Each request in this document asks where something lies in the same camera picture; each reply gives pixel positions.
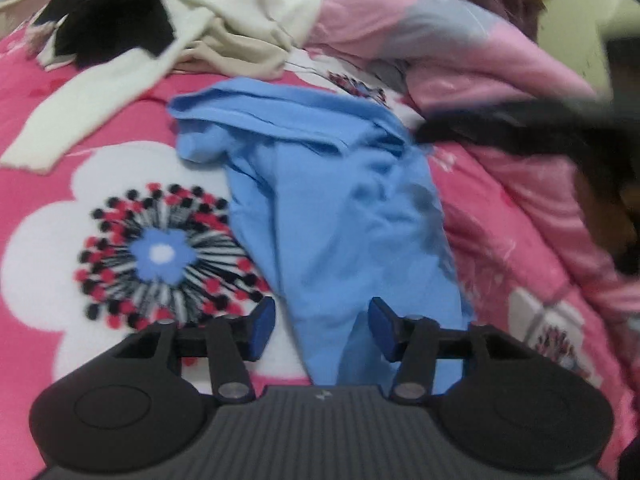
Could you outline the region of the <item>operator right hand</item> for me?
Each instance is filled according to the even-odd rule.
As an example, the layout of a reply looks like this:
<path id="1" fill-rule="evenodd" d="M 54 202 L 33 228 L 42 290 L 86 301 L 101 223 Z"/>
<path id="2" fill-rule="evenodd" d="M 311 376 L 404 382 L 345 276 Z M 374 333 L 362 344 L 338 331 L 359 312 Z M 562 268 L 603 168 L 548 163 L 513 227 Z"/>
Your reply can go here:
<path id="1" fill-rule="evenodd" d="M 603 197 L 579 170 L 574 193 L 594 244 L 607 252 L 619 274 L 639 276 L 639 183 L 624 186 L 613 200 Z"/>

